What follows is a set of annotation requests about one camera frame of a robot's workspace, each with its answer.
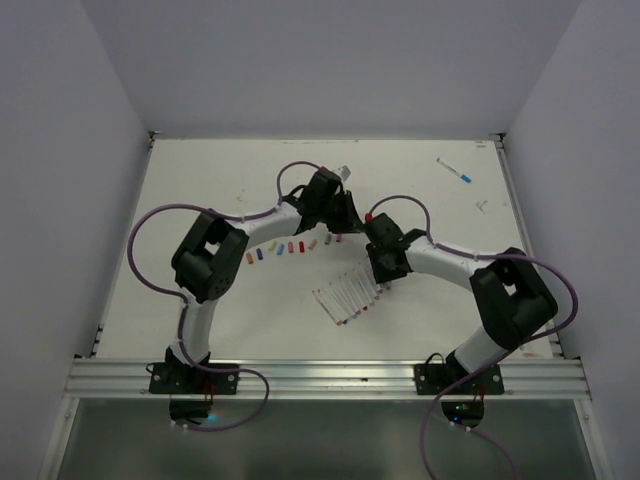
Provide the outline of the pink capped marker pen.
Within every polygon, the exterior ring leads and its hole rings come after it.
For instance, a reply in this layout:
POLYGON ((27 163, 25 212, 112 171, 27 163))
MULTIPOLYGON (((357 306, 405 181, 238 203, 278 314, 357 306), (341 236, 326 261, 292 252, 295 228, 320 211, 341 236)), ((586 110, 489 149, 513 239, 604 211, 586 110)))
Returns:
POLYGON ((359 298, 354 293, 350 280, 348 279, 347 276, 341 276, 339 278, 339 281, 341 284, 341 288, 344 290, 345 298, 350 302, 355 315, 359 316, 361 314, 361 305, 360 305, 359 298))

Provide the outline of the orange marker pen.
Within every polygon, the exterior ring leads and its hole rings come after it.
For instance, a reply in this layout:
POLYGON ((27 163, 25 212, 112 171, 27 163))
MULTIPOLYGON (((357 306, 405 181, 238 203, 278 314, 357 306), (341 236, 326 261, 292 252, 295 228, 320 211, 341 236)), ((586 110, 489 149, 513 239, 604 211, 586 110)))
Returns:
POLYGON ((323 311, 329 316, 332 322, 338 326, 342 325, 343 324, 342 318, 339 315, 336 315, 334 311, 330 308, 330 305, 325 301, 324 297, 322 296, 322 292, 320 290, 313 290, 312 293, 316 302, 320 305, 323 311))

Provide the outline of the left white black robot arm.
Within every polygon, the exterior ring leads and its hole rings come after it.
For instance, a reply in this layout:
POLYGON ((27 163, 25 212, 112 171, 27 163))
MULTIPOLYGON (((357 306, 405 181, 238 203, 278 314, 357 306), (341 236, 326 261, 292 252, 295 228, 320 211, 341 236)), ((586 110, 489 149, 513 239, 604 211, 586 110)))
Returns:
POLYGON ((296 237, 323 224, 333 234, 359 233, 363 223, 352 195, 344 189, 348 167, 316 170, 268 212, 227 219, 201 213, 172 260, 175 281, 185 295, 176 337, 165 363, 185 392, 201 390, 208 379, 209 334, 219 299, 233 285, 245 253, 271 240, 296 237))

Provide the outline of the beige marker pen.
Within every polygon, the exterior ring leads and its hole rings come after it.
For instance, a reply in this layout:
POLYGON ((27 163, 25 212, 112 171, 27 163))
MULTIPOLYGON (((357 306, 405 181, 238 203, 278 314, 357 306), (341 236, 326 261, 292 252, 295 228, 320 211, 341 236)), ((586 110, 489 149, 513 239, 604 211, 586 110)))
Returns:
POLYGON ((352 274, 353 274, 354 282, 357 284, 357 287, 360 293, 362 294, 362 297, 364 298, 366 304, 368 306, 374 306, 375 298, 370 295, 368 288, 366 287, 365 283, 361 280, 359 271, 357 269, 353 269, 352 274))

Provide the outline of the light blue capped marker pen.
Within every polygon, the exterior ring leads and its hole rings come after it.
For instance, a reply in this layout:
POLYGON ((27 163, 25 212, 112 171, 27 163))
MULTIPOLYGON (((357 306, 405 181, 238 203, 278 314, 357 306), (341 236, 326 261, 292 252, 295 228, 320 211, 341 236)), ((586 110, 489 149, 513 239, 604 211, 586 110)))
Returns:
POLYGON ((351 304, 349 303, 349 301, 344 296, 343 291, 341 290, 341 288, 335 286, 333 283, 329 283, 329 285, 333 286, 334 290, 341 297, 341 299, 344 302, 344 304, 349 307, 349 310, 351 311, 352 318, 355 319, 357 317, 357 311, 352 308, 351 304))

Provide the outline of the red capped marker pen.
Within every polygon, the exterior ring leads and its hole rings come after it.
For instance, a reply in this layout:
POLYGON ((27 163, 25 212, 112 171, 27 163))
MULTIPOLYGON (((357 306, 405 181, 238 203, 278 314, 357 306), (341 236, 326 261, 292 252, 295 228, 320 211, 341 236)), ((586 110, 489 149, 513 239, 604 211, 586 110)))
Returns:
POLYGON ((358 285, 353 281, 349 274, 344 275, 344 282, 354 303, 357 305, 357 309, 359 311, 367 311, 368 304, 366 298, 361 296, 358 285))

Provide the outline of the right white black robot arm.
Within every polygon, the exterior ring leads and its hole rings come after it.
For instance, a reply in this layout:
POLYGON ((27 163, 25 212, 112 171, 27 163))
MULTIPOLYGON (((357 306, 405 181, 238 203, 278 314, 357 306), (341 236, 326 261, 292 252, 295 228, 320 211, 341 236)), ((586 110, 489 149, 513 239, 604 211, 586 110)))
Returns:
POLYGON ((377 283, 409 274, 424 274, 470 291, 481 326, 427 374, 457 392, 468 392, 481 380, 480 368, 518 349, 558 312, 558 305, 524 253, 509 248, 482 260, 471 252, 456 255, 436 247, 425 232, 407 233, 386 214, 365 217, 366 251, 377 283))

